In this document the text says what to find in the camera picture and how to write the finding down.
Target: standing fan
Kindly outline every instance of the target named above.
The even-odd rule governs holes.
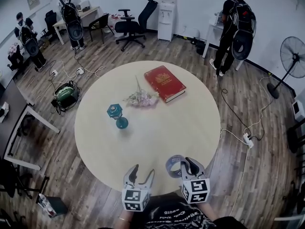
[[[281,61],[287,73],[276,86],[267,84],[268,91],[276,99],[279,97],[277,88],[288,74],[294,78],[305,76],[305,44],[294,36],[287,37],[281,46]]]

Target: black hair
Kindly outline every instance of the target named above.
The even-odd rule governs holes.
[[[19,12],[17,15],[16,15],[16,19],[20,19],[21,17],[23,16],[23,14],[21,12]]]

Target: green equipment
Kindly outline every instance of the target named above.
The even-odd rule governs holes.
[[[59,114],[61,111],[65,112],[76,104],[80,95],[80,90],[81,88],[78,87],[74,81],[69,81],[56,89],[51,104],[56,108],[56,111]]]

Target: blue tape roll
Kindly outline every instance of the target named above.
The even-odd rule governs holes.
[[[172,177],[172,178],[180,178],[181,177],[181,169],[172,171],[172,167],[174,164],[180,162],[184,162],[186,164],[187,170],[190,167],[189,162],[182,156],[182,155],[174,155],[170,157],[165,164],[165,168],[167,170],[167,173]]]

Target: book cover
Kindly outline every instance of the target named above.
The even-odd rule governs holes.
[[[183,94],[186,89],[164,65],[146,72],[144,77],[166,103]]]

